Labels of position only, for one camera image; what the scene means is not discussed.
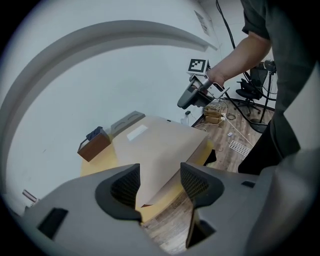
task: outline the perforated plate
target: perforated plate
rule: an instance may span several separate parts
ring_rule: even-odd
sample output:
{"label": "perforated plate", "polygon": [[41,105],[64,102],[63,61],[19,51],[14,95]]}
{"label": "perforated plate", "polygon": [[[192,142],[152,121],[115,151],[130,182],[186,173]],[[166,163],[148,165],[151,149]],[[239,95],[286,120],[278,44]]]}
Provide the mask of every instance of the perforated plate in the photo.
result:
{"label": "perforated plate", "polygon": [[250,148],[247,148],[246,146],[236,142],[236,141],[231,141],[229,148],[233,149],[234,151],[237,151],[238,153],[240,153],[243,156],[247,156],[249,154],[249,152],[251,151]]}

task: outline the curved white arch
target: curved white arch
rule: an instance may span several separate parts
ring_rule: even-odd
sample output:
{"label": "curved white arch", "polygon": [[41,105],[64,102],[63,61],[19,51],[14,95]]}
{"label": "curved white arch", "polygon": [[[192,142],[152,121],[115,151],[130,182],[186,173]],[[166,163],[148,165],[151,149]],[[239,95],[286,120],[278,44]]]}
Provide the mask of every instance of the curved white arch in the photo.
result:
{"label": "curved white arch", "polygon": [[55,41],[27,64],[11,85],[1,105],[0,168],[3,188],[6,160],[16,128],[30,104],[50,81],[94,55],[141,45],[174,45],[199,51],[205,51],[207,47],[216,49],[208,41],[180,28],[143,20],[99,23],[74,31]]}

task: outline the human arm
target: human arm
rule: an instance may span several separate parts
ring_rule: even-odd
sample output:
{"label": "human arm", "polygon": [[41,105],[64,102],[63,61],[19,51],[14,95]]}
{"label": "human arm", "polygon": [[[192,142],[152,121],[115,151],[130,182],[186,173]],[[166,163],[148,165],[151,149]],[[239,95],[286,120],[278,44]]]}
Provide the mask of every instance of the human arm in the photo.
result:
{"label": "human arm", "polygon": [[223,86],[225,81],[257,66],[268,54],[271,42],[249,31],[237,47],[206,73],[212,83]]}

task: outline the mesh gripper pad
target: mesh gripper pad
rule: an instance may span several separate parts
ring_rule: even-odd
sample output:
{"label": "mesh gripper pad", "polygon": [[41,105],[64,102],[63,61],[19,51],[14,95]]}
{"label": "mesh gripper pad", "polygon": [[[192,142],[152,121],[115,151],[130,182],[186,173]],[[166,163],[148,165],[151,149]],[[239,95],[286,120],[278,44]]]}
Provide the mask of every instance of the mesh gripper pad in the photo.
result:
{"label": "mesh gripper pad", "polygon": [[180,176],[181,184],[195,209],[213,204],[225,190],[220,179],[185,162],[181,163]]}
{"label": "mesh gripper pad", "polygon": [[95,189],[95,200],[106,214],[115,219],[141,222],[141,214],[135,210],[139,187],[140,164],[136,163],[100,182]]}

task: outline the human hand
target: human hand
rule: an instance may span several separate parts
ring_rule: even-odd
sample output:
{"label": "human hand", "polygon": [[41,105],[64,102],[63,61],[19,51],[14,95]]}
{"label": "human hand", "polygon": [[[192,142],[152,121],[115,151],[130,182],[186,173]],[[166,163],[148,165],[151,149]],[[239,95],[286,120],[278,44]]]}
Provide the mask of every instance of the human hand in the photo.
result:
{"label": "human hand", "polygon": [[211,83],[217,83],[222,88],[224,88],[226,79],[219,70],[215,70],[215,68],[213,67],[206,73],[206,76],[208,77]]}

